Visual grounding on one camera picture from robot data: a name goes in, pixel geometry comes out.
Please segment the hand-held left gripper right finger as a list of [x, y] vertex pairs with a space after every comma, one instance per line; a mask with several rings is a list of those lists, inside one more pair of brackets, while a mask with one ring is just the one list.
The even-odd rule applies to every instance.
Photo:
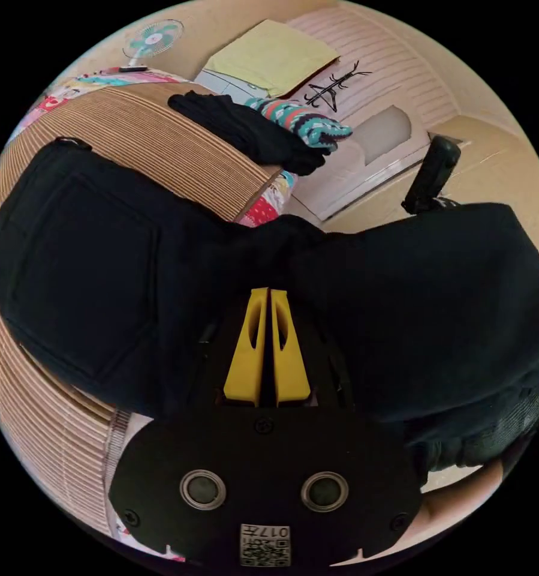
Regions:
[[306, 401], [311, 389], [286, 291], [270, 291], [270, 309], [276, 400]]

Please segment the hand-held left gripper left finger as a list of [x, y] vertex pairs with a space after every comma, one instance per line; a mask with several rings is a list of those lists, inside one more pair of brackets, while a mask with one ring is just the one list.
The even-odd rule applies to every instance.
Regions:
[[259, 401], [266, 339], [268, 288], [251, 290], [224, 385], [229, 401]]

